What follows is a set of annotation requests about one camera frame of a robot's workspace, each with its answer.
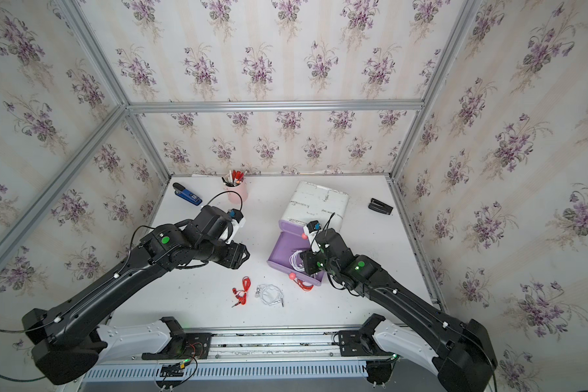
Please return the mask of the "purple top drawer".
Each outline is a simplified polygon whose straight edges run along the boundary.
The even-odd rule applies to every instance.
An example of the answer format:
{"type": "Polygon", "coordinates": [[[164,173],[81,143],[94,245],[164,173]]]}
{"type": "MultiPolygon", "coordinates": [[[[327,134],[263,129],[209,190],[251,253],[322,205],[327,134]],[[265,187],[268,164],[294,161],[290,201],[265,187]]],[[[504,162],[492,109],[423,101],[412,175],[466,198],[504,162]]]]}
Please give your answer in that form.
{"type": "Polygon", "coordinates": [[[292,220],[280,220],[279,221],[279,228],[282,232],[285,232],[290,235],[296,235],[303,239],[307,239],[304,235],[303,228],[309,222],[302,222],[302,221],[292,221],[292,220]]]}

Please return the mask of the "purple drawer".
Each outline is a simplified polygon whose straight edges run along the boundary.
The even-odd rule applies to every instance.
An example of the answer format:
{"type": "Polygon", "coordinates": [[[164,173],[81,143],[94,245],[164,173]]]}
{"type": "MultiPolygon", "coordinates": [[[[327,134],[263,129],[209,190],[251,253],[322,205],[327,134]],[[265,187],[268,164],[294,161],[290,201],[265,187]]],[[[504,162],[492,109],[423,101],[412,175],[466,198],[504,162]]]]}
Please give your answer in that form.
{"type": "Polygon", "coordinates": [[[300,280],[306,287],[322,285],[325,273],[307,274],[301,254],[310,249],[310,242],[303,232],[290,233],[282,231],[277,239],[267,265],[288,275],[291,279],[300,280]]]}
{"type": "Polygon", "coordinates": [[[292,220],[280,220],[279,221],[279,228],[282,232],[285,232],[290,235],[296,235],[303,239],[307,239],[304,235],[303,228],[309,222],[302,222],[302,221],[292,221],[292,220]]]}

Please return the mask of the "white wired earphones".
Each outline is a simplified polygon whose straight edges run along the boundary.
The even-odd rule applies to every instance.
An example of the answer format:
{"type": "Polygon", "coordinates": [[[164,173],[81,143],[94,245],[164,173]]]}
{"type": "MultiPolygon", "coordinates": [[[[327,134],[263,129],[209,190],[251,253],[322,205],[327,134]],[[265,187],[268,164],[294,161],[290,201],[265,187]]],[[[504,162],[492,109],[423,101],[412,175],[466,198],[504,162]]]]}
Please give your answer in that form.
{"type": "Polygon", "coordinates": [[[289,264],[292,267],[292,270],[297,273],[305,273],[305,265],[302,259],[303,252],[304,250],[297,250],[289,257],[289,264]]]}
{"type": "Polygon", "coordinates": [[[256,288],[255,297],[266,306],[284,307],[284,293],[273,284],[260,284],[256,288]]]}

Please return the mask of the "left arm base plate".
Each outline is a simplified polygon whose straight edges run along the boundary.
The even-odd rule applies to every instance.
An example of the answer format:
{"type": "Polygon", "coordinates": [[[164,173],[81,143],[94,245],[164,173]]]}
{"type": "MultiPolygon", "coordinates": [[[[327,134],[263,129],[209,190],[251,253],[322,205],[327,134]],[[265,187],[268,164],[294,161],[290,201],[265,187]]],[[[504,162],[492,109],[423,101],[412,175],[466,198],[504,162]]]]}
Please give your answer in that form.
{"type": "Polygon", "coordinates": [[[210,333],[185,333],[175,336],[158,353],[144,353],[142,360],[207,359],[212,342],[210,333]]]}

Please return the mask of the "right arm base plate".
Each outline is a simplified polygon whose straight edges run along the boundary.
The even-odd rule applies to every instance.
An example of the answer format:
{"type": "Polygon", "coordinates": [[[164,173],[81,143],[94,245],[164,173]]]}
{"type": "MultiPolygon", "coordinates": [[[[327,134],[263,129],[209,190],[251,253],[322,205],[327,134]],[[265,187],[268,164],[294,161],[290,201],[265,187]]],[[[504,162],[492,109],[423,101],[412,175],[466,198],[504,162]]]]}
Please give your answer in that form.
{"type": "Polygon", "coordinates": [[[374,340],[359,330],[341,330],[333,335],[333,344],[338,346],[341,357],[383,357],[393,354],[383,351],[374,340]]]}

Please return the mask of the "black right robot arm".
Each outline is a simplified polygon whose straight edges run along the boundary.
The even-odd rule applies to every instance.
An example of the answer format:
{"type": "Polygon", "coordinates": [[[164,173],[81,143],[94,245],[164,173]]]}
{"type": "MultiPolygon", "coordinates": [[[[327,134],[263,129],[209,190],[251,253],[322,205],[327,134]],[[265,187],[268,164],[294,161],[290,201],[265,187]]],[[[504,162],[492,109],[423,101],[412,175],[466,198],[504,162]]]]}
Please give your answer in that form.
{"type": "Polygon", "coordinates": [[[355,255],[333,228],[312,222],[302,237],[310,249],[301,254],[305,272],[323,271],[348,292],[377,303],[405,323],[400,328],[372,315],[359,330],[361,344],[407,359],[436,375],[447,391],[498,388],[498,360],[487,328],[463,322],[424,301],[394,279],[379,263],[355,255]]]}

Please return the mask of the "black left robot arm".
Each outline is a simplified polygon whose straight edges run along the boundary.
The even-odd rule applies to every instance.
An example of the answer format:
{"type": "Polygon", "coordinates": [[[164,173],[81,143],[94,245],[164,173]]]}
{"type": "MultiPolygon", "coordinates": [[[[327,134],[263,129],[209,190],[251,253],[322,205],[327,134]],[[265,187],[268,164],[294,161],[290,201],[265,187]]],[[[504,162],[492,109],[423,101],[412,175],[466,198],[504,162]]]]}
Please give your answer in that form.
{"type": "Polygon", "coordinates": [[[70,300],[50,310],[33,309],[22,319],[22,333],[34,344],[34,365],[53,385],[79,379],[105,360],[138,354],[143,359],[174,359],[182,364],[206,351],[173,317],[128,328],[104,324],[117,308],[165,274],[216,263],[240,268],[250,258],[234,241],[243,227],[241,210],[206,205],[193,219],[159,225],[134,244],[114,268],[70,300]]]}

